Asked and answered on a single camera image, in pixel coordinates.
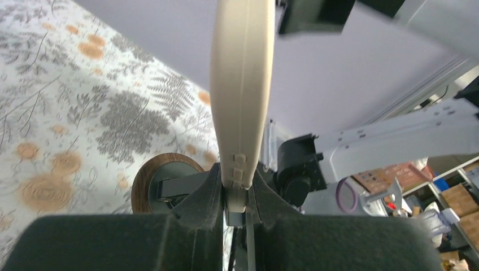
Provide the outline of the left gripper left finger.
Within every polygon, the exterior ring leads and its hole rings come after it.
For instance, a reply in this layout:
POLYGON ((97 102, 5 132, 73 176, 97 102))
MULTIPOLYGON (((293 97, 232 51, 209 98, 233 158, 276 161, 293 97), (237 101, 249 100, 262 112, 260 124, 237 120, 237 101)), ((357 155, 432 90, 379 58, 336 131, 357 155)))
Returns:
POLYGON ((222 270, 220 167, 172 210, 34 220, 3 270, 222 270))

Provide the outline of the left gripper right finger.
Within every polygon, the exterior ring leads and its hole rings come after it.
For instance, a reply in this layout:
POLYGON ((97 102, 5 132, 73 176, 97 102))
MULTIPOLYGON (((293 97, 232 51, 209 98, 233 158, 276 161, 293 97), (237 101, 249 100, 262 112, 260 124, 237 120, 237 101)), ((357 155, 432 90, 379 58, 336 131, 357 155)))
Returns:
POLYGON ((441 270, 412 218, 303 215, 255 172, 249 189, 250 270, 441 270))

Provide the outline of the wooden base phone stand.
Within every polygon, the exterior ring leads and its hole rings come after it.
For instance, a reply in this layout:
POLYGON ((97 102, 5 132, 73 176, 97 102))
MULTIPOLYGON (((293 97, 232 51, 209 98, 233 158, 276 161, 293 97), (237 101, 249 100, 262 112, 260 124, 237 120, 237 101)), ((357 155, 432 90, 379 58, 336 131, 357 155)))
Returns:
POLYGON ((169 152, 149 159, 133 181, 133 213, 169 211, 195 192, 208 174, 209 171, 183 154, 169 152))

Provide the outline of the phone with beige case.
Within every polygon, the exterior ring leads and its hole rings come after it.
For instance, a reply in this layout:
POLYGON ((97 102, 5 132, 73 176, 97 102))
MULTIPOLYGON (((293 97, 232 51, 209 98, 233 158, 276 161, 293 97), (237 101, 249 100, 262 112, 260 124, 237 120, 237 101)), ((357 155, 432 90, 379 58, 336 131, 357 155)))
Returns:
POLYGON ((260 158, 275 42, 274 1, 218 1, 210 100, 225 202, 246 209, 260 158))

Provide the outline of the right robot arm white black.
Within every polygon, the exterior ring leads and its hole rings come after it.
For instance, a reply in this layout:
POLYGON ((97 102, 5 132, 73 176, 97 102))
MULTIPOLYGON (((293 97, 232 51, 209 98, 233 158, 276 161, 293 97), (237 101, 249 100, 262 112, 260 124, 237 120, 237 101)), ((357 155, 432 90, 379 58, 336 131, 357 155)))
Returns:
MULTIPOLYGON (((478 57, 477 1, 364 1, 370 9, 437 42, 478 57)), ((423 157, 478 151, 478 80, 452 99, 356 129, 304 135, 278 150, 274 187, 301 206, 312 191, 371 169, 423 157)))

